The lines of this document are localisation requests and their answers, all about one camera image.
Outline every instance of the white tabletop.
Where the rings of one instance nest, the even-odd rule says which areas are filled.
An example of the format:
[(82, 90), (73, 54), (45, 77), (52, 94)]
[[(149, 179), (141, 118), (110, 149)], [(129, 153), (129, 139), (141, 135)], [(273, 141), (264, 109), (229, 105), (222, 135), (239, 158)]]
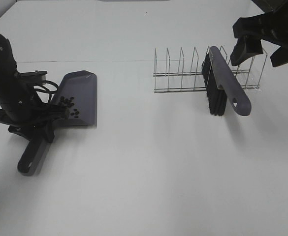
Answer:
[[(57, 83), (66, 73), (83, 69), (98, 76), (97, 128), (57, 130), (41, 172), (33, 177), (16, 170), (28, 142), (0, 124), (0, 235), (288, 235), (288, 65), (271, 68), (267, 63), (262, 90), (248, 92), (253, 105), (249, 117), (238, 116), (229, 105), (224, 117), (211, 116), (203, 92), (153, 94), (155, 46), (203, 48), (221, 39), (228, 48), (235, 42), (228, 41), (228, 26), (236, 11), (223, 14), (201, 0), (198, 9), (190, 9), (196, 1), (181, 2), (21, 1), (0, 19), (0, 32), (12, 42), (19, 71), (47, 70), (47, 79)], [(231, 3), (226, 1), (224, 8)], [(243, 14), (246, 5), (242, 3)], [(161, 35), (154, 41), (158, 27), (136, 12), (165, 14), (163, 7), (173, 13), (174, 24), (202, 19), (202, 33), (174, 34), (165, 37), (164, 45)], [(72, 17), (56, 17), (58, 11), (72, 12)], [(143, 47), (136, 41), (138, 32), (134, 40), (125, 37), (122, 42), (123, 32), (131, 35), (119, 24), (126, 13), (134, 17), (130, 25), (137, 22), (147, 29)], [(105, 15), (111, 18), (105, 21)], [(95, 23), (97, 16), (101, 20)], [(209, 25), (210, 19), (224, 25), (217, 28), (221, 37), (210, 39), (206, 19)], [(70, 22), (72, 28), (63, 31)], [(114, 29), (114, 47), (99, 40), (109, 32), (102, 23)], [(76, 28), (80, 24), (97, 31), (97, 44)], [(61, 41), (66, 34), (68, 39)], [(83, 35), (83, 44), (90, 41), (86, 51), (75, 54), (73, 34)]]

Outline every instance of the brush handle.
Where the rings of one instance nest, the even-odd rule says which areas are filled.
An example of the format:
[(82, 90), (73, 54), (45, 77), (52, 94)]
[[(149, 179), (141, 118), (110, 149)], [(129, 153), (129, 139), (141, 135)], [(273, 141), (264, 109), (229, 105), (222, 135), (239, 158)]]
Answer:
[(229, 68), (225, 58), (220, 53), (220, 50), (215, 46), (211, 47), (209, 56), (217, 88), (225, 90), (228, 100), (237, 114), (241, 116), (250, 115), (252, 109), (251, 102)]

